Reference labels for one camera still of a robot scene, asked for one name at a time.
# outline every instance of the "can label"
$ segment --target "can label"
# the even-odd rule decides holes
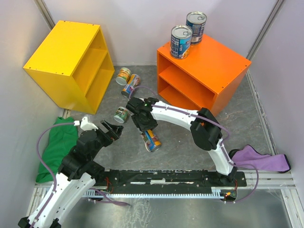
[[[120,123],[124,123],[128,118],[129,112],[123,107],[119,107],[114,115],[114,119]]]
[[[151,152],[159,149],[162,146],[157,136],[151,130],[142,132],[141,137],[144,140],[144,143],[146,144],[147,148]]]
[[[117,75],[116,81],[121,85],[126,85],[131,76],[131,70],[122,67]]]
[[[132,74],[128,84],[126,84],[122,90],[122,95],[129,97],[129,94],[140,84],[140,82],[141,78],[136,74]]]
[[[203,38],[206,22],[202,24],[193,24],[190,21],[186,21],[186,25],[192,28],[191,44],[198,44]]]
[[[179,39],[171,35],[171,55],[174,58],[183,59],[188,56],[191,37]]]

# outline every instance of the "silver can lid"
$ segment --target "silver can lid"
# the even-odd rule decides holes
[[[192,36],[192,29],[186,25],[177,25],[172,29],[171,33],[176,38],[186,39]]]
[[[193,24],[202,24],[206,22],[207,16],[202,12],[191,12],[187,14],[187,20]]]

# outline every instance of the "white wall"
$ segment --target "white wall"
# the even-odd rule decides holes
[[[246,56],[276,0],[45,0],[54,22],[102,26],[116,65],[155,65],[156,49],[191,11],[206,13],[206,34]]]
[[[287,154],[304,203],[304,1],[287,0],[253,59],[250,72],[275,145]]]
[[[22,69],[50,31],[34,1],[2,2],[0,21],[0,227],[14,228],[34,188],[37,137],[60,109]]]

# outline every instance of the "shelf compartment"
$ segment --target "shelf compartment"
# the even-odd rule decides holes
[[[113,65],[110,63],[111,59],[107,54],[85,95],[94,113],[96,113],[114,73]]]
[[[201,107],[197,106],[190,99],[185,97],[179,91],[177,91],[174,87],[172,87],[169,83],[163,80],[161,77],[158,77],[158,83],[161,84],[162,90],[159,90],[158,93],[162,96],[166,101],[168,101],[171,105],[177,106],[180,108],[185,108],[189,110],[200,110]]]
[[[94,77],[99,70],[106,54],[106,50],[91,47],[88,48],[75,72],[73,73],[73,78],[84,95],[89,90],[90,85],[93,82]]]
[[[211,108],[215,94],[176,65],[171,64],[159,76],[200,108]]]

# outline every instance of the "cable connector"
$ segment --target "cable connector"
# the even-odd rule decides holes
[[[75,120],[74,121],[74,126],[79,126],[80,125],[80,121],[79,120]]]

